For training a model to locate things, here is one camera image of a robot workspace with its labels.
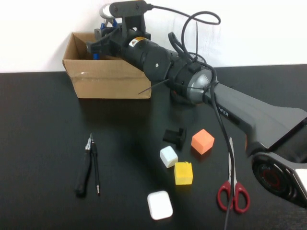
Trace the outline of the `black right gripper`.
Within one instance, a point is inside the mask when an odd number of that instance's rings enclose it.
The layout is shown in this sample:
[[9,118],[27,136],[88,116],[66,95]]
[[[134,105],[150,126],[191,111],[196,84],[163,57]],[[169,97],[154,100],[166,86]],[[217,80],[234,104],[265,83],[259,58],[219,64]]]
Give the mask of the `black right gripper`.
[[151,68],[150,33],[129,30],[128,37],[124,37],[121,27],[106,27],[95,29],[94,36],[97,41],[86,42],[88,53],[117,57],[140,70]]

